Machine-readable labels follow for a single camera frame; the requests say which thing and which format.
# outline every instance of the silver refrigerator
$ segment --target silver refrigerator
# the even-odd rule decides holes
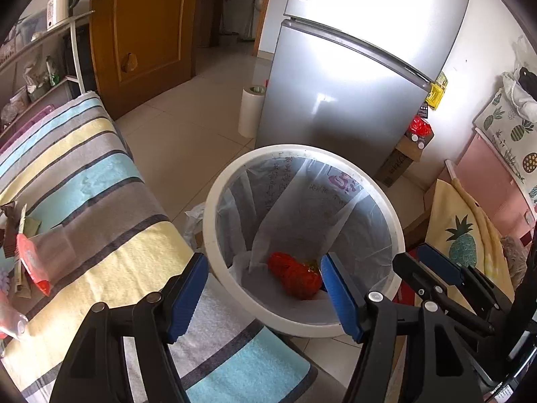
[[[288,0],[256,148],[332,151],[374,175],[427,97],[468,0]]]

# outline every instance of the electric kettle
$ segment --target electric kettle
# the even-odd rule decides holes
[[[72,16],[72,8],[79,0],[49,0],[47,3],[47,30]]]

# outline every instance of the striped blanket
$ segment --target striped blanket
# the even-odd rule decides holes
[[[48,402],[91,305],[137,303],[181,273],[192,250],[143,183],[95,93],[37,115],[0,149],[0,204],[41,221],[32,238],[49,297],[10,293],[30,320],[2,362],[29,402]],[[212,276],[186,335],[170,347],[197,402],[339,402],[343,387],[243,311]],[[147,400],[134,341],[125,353],[135,402]]]

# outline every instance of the trash can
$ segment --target trash can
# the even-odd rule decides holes
[[[305,145],[244,154],[218,176],[203,216],[211,267],[227,291],[270,328],[305,338],[342,335],[328,294],[285,292],[266,262],[284,252],[300,262],[337,254],[351,277],[393,298],[391,261],[404,251],[401,224],[374,181],[349,161]]]

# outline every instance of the paper roll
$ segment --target paper roll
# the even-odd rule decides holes
[[[265,101],[263,86],[248,86],[242,91],[241,114],[238,117],[238,132],[245,138],[255,138],[261,109]]]

